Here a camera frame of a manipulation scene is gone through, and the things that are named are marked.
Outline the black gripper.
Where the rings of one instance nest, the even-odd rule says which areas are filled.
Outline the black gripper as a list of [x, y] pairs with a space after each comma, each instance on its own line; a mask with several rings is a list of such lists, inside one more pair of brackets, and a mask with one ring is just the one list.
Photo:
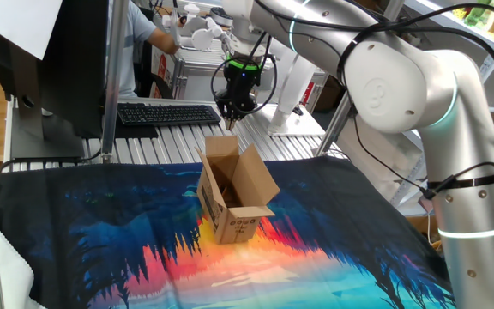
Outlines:
[[261, 71], [251, 67], [243, 70], [237, 66], [226, 66], [224, 77], [227, 82], [226, 88], [217, 93], [216, 103], [226, 128], [233, 129], [237, 122], [256, 108], [250, 91], [260, 84]]

